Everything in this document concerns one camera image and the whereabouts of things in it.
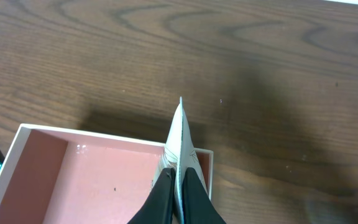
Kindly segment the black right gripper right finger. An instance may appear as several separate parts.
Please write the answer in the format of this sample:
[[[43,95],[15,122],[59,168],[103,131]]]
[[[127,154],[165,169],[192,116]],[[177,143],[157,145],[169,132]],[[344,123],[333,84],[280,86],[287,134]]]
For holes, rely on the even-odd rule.
[[[213,207],[192,167],[187,168],[182,184],[184,224],[226,224]]]

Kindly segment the white lotion tube gold cap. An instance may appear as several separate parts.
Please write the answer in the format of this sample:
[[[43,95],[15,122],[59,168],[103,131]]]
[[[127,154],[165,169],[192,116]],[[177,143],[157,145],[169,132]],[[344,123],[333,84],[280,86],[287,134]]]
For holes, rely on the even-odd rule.
[[[203,189],[207,192],[208,181],[205,180],[206,176],[203,174],[197,150],[193,145],[189,123],[183,107],[183,100],[180,99],[152,181],[152,185],[155,185],[164,168],[175,169],[174,203],[176,205],[175,216],[179,223],[185,222],[182,185],[185,172],[189,167],[194,168]]]

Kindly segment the white box pink interior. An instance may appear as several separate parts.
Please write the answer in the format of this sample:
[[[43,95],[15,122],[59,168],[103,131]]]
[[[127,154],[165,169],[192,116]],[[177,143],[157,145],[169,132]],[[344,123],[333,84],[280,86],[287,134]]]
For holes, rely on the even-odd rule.
[[[128,223],[164,145],[22,124],[0,169],[0,223]],[[196,150],[211,200],[213,153]]]

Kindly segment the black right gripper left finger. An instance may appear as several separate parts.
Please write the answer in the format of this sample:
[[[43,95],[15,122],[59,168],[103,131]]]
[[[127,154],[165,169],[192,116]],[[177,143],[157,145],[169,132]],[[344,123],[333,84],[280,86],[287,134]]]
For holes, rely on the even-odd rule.
[[[174,204],[174,168],[164,168],[140,210],[128,224],[171,224]]]

